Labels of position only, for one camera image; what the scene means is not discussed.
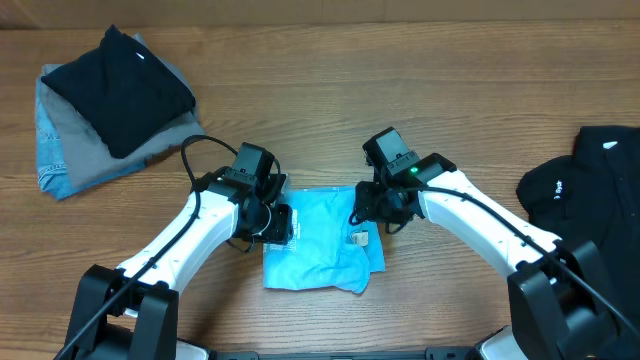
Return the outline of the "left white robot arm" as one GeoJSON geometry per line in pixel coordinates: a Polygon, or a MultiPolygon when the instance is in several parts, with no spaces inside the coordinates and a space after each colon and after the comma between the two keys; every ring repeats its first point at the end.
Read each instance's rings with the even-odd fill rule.
{"type": "Polygon", "coordinates": [[[208,257],[232,239],[286,244],[292,210],[280,196],[288,180],[275,156],[244,143],[232,165],[191,179],[176,218],[114,269],[81,277],[58,358],[208,360],[215,351],[177,334],[181,295],[208,257]]]}

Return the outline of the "light blue printed t-shirt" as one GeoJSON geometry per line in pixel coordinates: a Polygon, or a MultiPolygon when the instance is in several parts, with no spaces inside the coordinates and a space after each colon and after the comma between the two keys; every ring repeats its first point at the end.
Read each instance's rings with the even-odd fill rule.
{"type": "Polygon", "coordinates": [[[284,202],[293,210],[293,235],[285,245],[263,247],[264,287],[336,287],[360,294],[372,274],[386,270],[378,226],[349,223],[353,186],[293,190],[284,202]]]}

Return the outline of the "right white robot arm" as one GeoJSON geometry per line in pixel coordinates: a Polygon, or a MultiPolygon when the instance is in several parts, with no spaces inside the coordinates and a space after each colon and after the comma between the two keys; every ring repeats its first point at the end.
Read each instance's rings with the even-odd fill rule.
{"type": "Polygon", "coordinates": [[[389,127],[362,149],[373,169],[356,186],[352,225],[402,230],[419,217],[447,229],[507,283],[511,322],[469,348],[428,359],[588,359],[638,330],[621,311],[597,247],[564,240],[482,193],[438,153],[420,157],[389,127]]]}

